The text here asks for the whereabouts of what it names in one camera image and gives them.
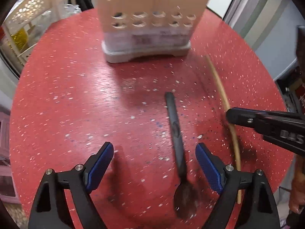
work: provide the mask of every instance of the black spoon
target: black spoon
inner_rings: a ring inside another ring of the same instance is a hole
[[[176,166],[180,184],[173,197],[173,205],[177,216],[181,219],[192,218],[197,211],[198,195],[193,185],[187,180],[187,166],[184,156],[183,141],[180,132],[175,97],[172,92],[165,93],[167,112],[170,120],[170,130],[175,153]]]

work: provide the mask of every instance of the circular hole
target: circular hole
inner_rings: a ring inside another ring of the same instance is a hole
[[[155,11],[152,13],[155,17],[162,18],[165,17],[166,14],[163,11]]]
[[[152,25],[155,26],[155,27],[161,27],[162,23],[152,22]]]
[[[172,23],[169,23],[169,24],[172,27],[178,27],[179,26],[179,23],[177,21],[173,21]]]
[[[132,25],[136,27],[143,27],[146,25],[146,23],[144,21],[135,21]]]
[[[125,17],[126,17],[126,15],[123,14],[122,12],[116,12],[116,13],[113,15],[113,18],[115,18],[115,19],[123,19],[123,18],[125,18]]]
[[[112,26],[118,29],[127,27],[125,23],[112,23]]]
[[[134,16],[137,17],[137,18],[144,18],[147,16],[147,13],[145,12],[136,12],[134,13]]]
[[[184,23],[183,24],[185,27],[192,27],[193,26],[193,24],[191,24],[191,23]]]
[[[195,15],[188,15],[187,18],[189,20],[195,20],[196,19],[196,16]]]
[[[176,12],[176,13],[172,14],[172,17],[175,18],[175,19],[181,19],[182,14],[180,12]]]

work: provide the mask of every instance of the red table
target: red table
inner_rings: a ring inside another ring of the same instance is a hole
[[[35,47],[16,91],[10,121],[10,153],[20,200],[30,213],[47,168],[65,171],[84,163],[105,141],[114,158],[91,197],[109,229],[201,228],[217,200],[195,158],[204,142],[233,163],[225,114],[204,55],[210,54],[231,106],[285,110],[268,72],[242,38],[210,11],[182,58],[156,57],[109,64],[96,10],[53,24]],[[175,169],[164,93],[174,91],[188,178],[199,190],[197,216],[177,219]],[[261,168],[275,191],[293,154],[237,126],[242,170]],[[67,192],[77,228],[81,228]],[[239,211],[235,206],[229,227]]]

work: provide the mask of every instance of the blue gripper pad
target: blue gripper pad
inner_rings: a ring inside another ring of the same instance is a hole
[[[113,154],[113,145],[109,143],[88,173],[86,185],[87,192],[91,193],[93,190],[97,189],[113,158]]]
[[[217,156],[213,156],[203,143],[199,143],[196,146],[195,154],[197,161],[199,162],[204,172],[204,175],[209,182],[211,189],[213,189],[220,195],[223,190],[223,186],[222,186],[223,180],[219,171],[223,170],[223,167],[225,167],[225,165],[222,163],[220,158],[218,158]],[[220,163],[219,161],[217,161],[217,163],[215,163],[220,165],[217,167],[213,164],[213,160],[215,160],[216,157],[221,162]]]

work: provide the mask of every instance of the white styrofoam base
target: white styrofoam base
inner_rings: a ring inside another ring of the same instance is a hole
[[[191,42],[189,41],[184,46],[167,46],[167,47],[148,47],[146,49],[135,49],[128,51],[110,51],[108,50],[105,42],[102,42],[102,49],[105,53],[106,61],[109,63],[123,63],[128,62],[137,57],[152,56],[152,55],[173,55],[184,56],[187,55],[191,48]]]

